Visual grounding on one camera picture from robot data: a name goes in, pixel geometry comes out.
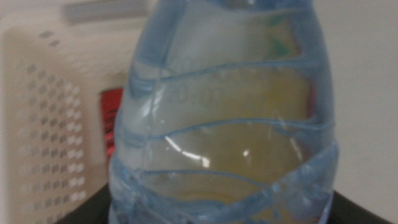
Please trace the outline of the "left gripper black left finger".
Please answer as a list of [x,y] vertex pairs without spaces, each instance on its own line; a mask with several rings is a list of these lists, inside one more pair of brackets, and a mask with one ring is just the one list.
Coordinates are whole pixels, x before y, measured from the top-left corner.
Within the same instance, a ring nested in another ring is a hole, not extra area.
[[105,184],[97,193],[55,224],[108,224],[110,205],[109,184]]

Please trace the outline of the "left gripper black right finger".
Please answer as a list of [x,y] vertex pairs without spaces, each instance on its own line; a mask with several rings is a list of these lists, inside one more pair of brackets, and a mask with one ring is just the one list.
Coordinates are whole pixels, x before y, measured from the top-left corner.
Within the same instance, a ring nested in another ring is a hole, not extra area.
[[334,191],[327,224],[392,224]]

